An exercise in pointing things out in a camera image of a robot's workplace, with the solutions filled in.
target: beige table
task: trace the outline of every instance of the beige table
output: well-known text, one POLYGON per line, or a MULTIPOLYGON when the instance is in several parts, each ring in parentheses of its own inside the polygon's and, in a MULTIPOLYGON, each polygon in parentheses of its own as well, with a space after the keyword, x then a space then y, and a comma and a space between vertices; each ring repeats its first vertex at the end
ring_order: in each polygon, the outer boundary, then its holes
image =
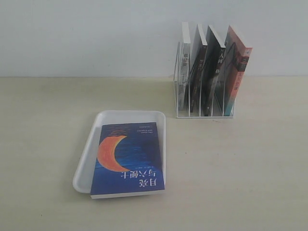
POLYGON ((174 117, 169 78, 0 78, 0 230, 308 230, 308 78, 245 77, 234 119, 174 117), (165 194, 74 190, 108 109, 165 113, 165 194))

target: book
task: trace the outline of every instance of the book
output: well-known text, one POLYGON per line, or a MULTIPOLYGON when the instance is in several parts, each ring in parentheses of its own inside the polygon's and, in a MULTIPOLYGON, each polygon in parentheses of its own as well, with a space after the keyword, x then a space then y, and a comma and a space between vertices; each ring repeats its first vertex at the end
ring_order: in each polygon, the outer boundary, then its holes
POLYGON ((191 52, 191 36, 188 22, 182 22, 182 40, 180 42, 180 72, 179 72, 179 110, 184 108, 185 90, 189 75, 189 57, 191 52))
POLYGON ((232 114, 252 47, 235 26, 229 26, 226 36, 224 116, 232 114))
POLYGON ((212 116, 214 91, 226 47, 212 25, 207 28, 206 41, 205 67, 201 80, 201 108, 204 116, 212 116))
POLYGON ((202 24, 197 24, 194 42, 192 45, 192 56, 193 65, 191 69, 191 90, 190 90, 190 112, 193 112, 194 104, 199 99, 199 90, 201 85, 201 74, 205 62, 205 53, 207 48, 207 42, 205 39, 202 24))
POLYGON ((156 123, 103 125, 91 198, 160 193, 165 189, 156 123))

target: blue book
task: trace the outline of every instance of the blue book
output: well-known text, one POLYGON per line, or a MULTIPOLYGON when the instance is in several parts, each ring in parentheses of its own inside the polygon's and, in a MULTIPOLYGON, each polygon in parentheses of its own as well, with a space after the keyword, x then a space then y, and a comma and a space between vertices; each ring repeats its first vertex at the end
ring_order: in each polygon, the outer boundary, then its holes
POLYGON ((156 123, 103 125, 91 198, 148 195, 164 189, 156 123))

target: white book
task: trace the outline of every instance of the white book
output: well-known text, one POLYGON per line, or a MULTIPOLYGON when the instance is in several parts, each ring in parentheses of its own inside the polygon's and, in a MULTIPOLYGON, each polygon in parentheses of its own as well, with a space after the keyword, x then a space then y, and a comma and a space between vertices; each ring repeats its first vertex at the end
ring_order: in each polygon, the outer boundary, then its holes
POLYGON ((189 58, 191 52, 191 36, 189 32, 188 22, 182 22, 182 40, 180 43, 180 60, 179 60, 179 91, 178 106, 179 110, 184 108, 185 90, 189 76, 189 58))

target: black book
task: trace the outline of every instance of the black book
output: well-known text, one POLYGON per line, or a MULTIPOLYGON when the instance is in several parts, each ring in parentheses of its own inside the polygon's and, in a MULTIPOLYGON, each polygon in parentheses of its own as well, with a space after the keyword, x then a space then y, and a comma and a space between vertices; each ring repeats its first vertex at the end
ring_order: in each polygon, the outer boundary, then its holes
POLYGON ((205 71, 202 76, 201 108, 204 116, 211 116, 215 87, 226 47, 211 25, 207 28, 206 41, 208 46, 205 55, 205 71))
POLYGON ((205 53, 207 48, 207 42, 203 32, 202 24, 198 24, 196 33, 194 36, 194 42, 192 46, 192 63, 191 69, 191 92, 190 92, 190 112, 193 112, 194 104, 199 99, 199 90, 201 85, 201 74, 205 63, 205 53))

